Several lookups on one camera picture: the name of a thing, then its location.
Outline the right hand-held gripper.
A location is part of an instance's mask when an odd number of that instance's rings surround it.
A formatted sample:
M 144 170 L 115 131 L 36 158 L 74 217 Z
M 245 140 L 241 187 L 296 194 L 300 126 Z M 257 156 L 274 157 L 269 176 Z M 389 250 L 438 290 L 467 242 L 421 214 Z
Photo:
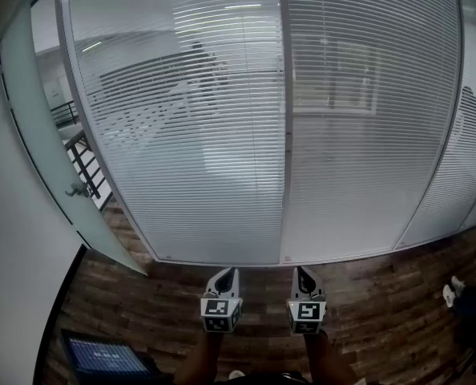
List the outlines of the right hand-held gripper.
M 286 302 L 291 332 L 319 333 L 327 313 L 321 278 L 305 266 L 296 266 L 292 275 L 291 297 Z

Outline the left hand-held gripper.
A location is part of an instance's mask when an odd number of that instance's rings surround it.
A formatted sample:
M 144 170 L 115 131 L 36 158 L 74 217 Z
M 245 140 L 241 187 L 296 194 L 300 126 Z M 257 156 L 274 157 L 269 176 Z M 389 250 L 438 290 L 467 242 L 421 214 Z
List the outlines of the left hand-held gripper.
M 205 294 L 238 296 L 240 273 L 236 267 L 221 270 L 208 280 Z M 242 298 L 201 298 L 200 317 L 205 332 L 232 333 L 242 315 Z

